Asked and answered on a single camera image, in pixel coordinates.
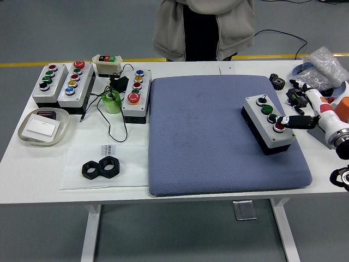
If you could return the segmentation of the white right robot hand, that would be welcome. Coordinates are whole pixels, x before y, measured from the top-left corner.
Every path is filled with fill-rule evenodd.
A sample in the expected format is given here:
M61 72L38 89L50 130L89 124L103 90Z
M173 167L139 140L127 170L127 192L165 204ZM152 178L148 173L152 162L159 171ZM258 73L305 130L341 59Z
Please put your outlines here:
M313 109L314 116L277 116L272 118L273 123L292 129L313 129L318 125L324 130L327 140L348 134L348 123L338 117L317 89L299 80L291 79L290 83L303 91Z

